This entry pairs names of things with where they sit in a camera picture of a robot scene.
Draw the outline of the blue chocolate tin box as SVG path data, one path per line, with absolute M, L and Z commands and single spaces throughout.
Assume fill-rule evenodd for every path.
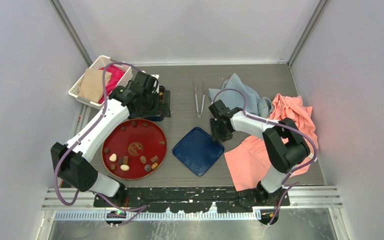
M 161 122 L 164 118 L 171 117 L 170 111 L 171 92 L 164 86 L 159 86 L 153 93 L 144 93 L 133 100 L 129 106 L 129 119 L 146 119 Z

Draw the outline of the blue tin lid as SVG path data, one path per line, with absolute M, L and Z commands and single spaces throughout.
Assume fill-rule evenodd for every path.
M 224 146 L 213 141 L 200 127 L 194 127 L 172 149 L 172 154 L 198 177 L 202 177 L 224 152 Z

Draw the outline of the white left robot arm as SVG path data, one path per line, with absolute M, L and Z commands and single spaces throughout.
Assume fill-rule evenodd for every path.
M 56 142 L 51 147 L 54 187 L 63 180 L 78 192 L 104 195 L 113 206 L 121 206 L 126 200 L 125 186 L 100 173 L 90 162 L 106 138 L 130 115 L 147 118 L 159 113 L 157 76 L 140 71 L 127 86 L 117 86 L 86 127 L 66 143 Z

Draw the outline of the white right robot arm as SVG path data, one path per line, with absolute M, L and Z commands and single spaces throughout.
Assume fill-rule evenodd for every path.
M 257 183 L 256 194 L 261 204 L 271 205 L 288 174 L 311 154 L 303 133 L 290 118 L 269 120 L 240 107 L 230 109 L 222 100 L 213 102 L 208 109 L 212 114 L 209 122 L 214 141 L 228 141 L 234 132 L 244 132 L 263 140 L 271 165 Z

